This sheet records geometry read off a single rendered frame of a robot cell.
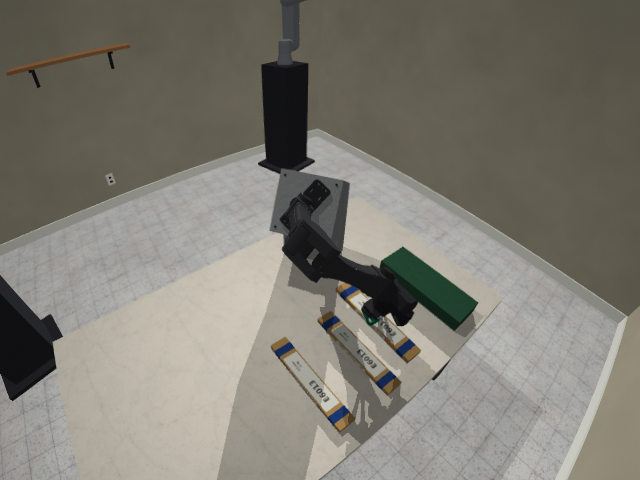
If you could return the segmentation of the cream welding electrode pack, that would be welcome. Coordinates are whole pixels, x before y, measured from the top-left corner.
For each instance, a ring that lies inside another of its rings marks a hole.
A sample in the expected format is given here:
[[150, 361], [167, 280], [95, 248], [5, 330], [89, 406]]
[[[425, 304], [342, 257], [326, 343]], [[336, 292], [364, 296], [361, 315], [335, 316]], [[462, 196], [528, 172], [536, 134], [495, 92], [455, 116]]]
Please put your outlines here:
[[355, 421], [286, 337], [272, 344], [271, 349], [339, 433]]

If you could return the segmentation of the white welding electrode pack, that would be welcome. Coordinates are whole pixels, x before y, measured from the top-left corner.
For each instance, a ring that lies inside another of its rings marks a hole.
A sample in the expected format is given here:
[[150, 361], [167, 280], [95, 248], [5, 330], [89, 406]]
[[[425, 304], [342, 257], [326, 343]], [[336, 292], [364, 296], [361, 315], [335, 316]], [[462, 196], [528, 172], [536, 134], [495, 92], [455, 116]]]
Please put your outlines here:
[[332, 311], [318, 318], [318, 323], [387, 396], [401, 385], [402, 382]]
[[[340, 297], [366, 322], [361, 308], [369, 299], [358, 288], [343, 283], [336, 287]], [[380, 321], [370, 326], [406, 363], [409, 363], [420, 352], [412, 342], [394, 323], [386, 316], [379, 317]], [[367, 323], [367, 322], [366, 322]]]

